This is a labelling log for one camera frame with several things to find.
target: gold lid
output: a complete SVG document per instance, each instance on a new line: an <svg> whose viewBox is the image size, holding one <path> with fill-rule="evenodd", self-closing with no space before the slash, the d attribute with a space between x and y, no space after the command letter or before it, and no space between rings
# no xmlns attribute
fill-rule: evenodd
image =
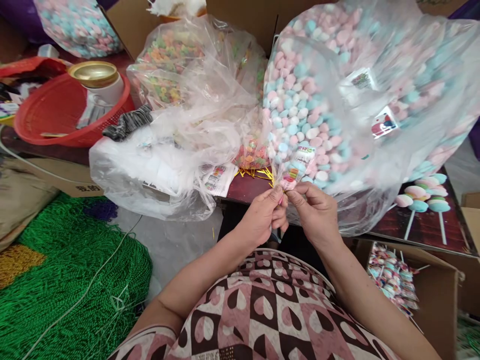
<svg viewBox="0 0 480 360"><path fill-rule="evenodd" d="M106 88L119 78L119 72L106 61L85 61L68 69L70 76L86 88Z"/></svg>

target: floor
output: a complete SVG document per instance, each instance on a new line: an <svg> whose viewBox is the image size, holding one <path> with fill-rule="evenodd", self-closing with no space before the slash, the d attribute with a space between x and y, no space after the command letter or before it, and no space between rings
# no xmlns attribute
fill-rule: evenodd
<svg viewBox="0 0 480 360"><path fill-rule="evenodd" d="M447 161L445 167L460 203L463 194L480 192L480 162L475 158L468 139ZM118 217L112 224L118 224L123 231L128 231L139 216L120 208ZM217 207L212 216L202 222L161 221L147 216L140 220L133 232L148 248L153 262L148 302L180 269L216 243L213 232L218 234L220 231L222 218L222 212Z"/></svg>

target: hand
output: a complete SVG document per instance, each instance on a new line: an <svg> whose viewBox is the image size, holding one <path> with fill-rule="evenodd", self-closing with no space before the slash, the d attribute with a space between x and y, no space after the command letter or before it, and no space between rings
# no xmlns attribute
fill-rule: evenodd
<svg viewBox="0 0 480 360"><path fill-rule="evenodd" d="M253 199L241 221L236 226L242 236L252 239L253 249L264 244L270 237L271 229L287 231L287 206L289 200L277 185Z"/></svg>
<svg viewBox="0 0 480 360"><path fill-rule="evenodd" d="M301 182L286 195L300 216L307 239L317 250L322 250L338 240L337 202L311 182Z"/></svg>

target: cable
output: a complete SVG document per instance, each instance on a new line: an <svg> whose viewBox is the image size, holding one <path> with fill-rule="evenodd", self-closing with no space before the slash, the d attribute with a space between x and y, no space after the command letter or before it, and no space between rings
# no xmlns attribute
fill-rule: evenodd
<svg viewBox="0 0 480 360"><path fill-rule="evenodd" d="M64 317L66 317L68 314L70 314L70 312L75 309L77 307L78 304L80 304L82 302L82 300L84 299L84 297L87 295L87 293L90 291L90 288L92 287L92 284L94 283L95 281L95 278L97 277L97 275L100 273L100 271L102 271L102 269L105 267L105 265L107 265L107 263L114 257L114 255L117 253L117 251L120 249L120 246L122 246L122 243L124 242L125 238L127 237L127 235L138 225L138 223L140 222L140 219L143 217L143 215L140 215L140 217L138 218L138 220L136 221L135 225L133 225L131 227L130 230L128 230L125 235L121 238L121 241L120 243L118 244L118 246L116 247L115 251L113 252L113 254L110 255L110 257L103 263L103 265L97 270L97 272L95 273L95 275L93 276L93 278L91 279L90 281L90 284L88 285L88 287L86 288L86 291L83 293L83 295L81 296L80 299L78 299L78 301L73 304L73 306L68 309L62 316L60 316L56 321L54 321L49 327L46 328L46 330L43 332L43 334L40 335L40 337L35 341L35 343L33 344L33 346L30 348L30 350L28 350L28 352L26 353L26 355L22 358L22 360L25 360L26 358L29 357L29 355L32 353L32 351L37 347L37 345L39 344L39 342L44 338L44 336L50 331L51 328L53 328L55 325L57 325Z"/></svg>
<svg viewBox="0 0 480 360"><path fill-rule="evenodd" d="M31 167L34 167L35 169L38 169L40 171L43 171L45 174L48 174L50 176L53 176L57 179L60 179L60 180L64 180L64 181L67 181L69 183L76 183L76 184L89 184L91 185L92 182L88 182L88 181L76 181L76 180L70 180L70 179L67 179L67 178L64 178L62 176L59 176L57 174L54 174L53 172L50 172L48 170L45 170L44 168L40 167L40 166L37 166L35 165L33 162L30 162L28 160L25 160L23 157L21 156L18 156L16 153L12 152L9 148L7 148L4 143L2 142L2 130L4 129L5 125L0 125L0 148L3 149L3 151L5 151L7 154L13 156L14 158L17 158L18 160L30 165Z"/></svg>

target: red basket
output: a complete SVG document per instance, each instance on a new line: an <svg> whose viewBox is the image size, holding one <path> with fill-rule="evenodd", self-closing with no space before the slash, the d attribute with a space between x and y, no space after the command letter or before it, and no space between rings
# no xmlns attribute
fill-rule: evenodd
<svg viewBox="0 0 480 360"><path fill-rule="evenodd" d="M67 73L49 80L18 109L14 123L16 133L34 145L93 146L107 126L116 125L120 115L135 110L129 80L120 76L125 87L119 102L104 116L80 130L76 126L87 105L87 89ZM68 135L45 138L42 133Z"/></svg>

